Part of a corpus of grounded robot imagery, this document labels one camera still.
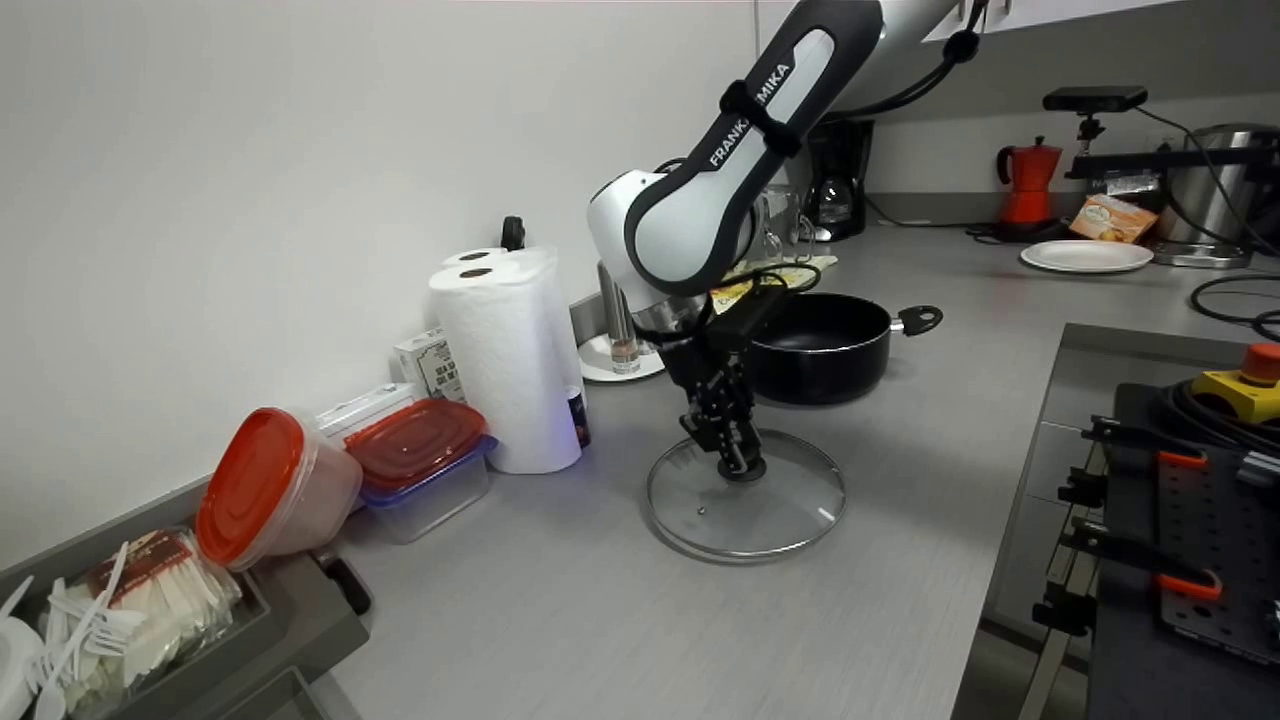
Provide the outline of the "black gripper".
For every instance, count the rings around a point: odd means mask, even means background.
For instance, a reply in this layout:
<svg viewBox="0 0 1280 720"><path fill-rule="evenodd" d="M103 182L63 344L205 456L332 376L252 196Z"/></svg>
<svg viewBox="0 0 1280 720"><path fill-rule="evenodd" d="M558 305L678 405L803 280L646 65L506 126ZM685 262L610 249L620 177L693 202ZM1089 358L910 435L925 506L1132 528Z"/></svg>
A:
<svg viewBox="0 0 1280 720"><path fill-rule="evenodd" d="M685 330L657 337L668 376L689 396L681 429L699 451L719 449L719 478L733 486L765 478L765 451L751 429L751 391L746 381L746 352L783 300L783 288L751 288L723 315L705 305Z"/></svg>

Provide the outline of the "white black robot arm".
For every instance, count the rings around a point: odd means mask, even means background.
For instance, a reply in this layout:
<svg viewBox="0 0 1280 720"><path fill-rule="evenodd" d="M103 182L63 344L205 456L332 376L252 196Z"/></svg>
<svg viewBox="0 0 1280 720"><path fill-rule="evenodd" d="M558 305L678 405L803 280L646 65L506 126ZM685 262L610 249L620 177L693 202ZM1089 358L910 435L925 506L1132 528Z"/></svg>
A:
<svg viewBox="0 0 1280 720"><path fill-rule="evenodd" d="M714 293L751 249L767 182L913 22L932 27L929 0L802 0L757 65L719 93L716 120L685 157L620 174L589 202L589 230L624 293L630 325L689 391L681 425L716 456L723 481L765 472L741 362L779 288L751 288L730 315L714 314Z"/></svg>

